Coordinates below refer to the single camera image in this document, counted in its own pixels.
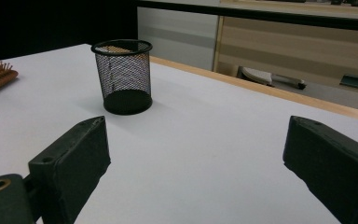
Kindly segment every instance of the table surface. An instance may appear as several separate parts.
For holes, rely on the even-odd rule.
[[[106,117],[112,164],[76,223],[338,223],[285,168],[284,142],[292,115],[358,141],[357,110],[152,58],[153,105],[118,116],[103,109],[89,45],[6,62],[19,76],[0,90],[0,175],[28,175],[79,121]]]

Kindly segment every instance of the mesh pen holder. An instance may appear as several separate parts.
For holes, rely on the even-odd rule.
[[[131,39],[110,40],[91,47],[107,111],[133,115],[152,105],[149,61],[152,48],[146,41]]]

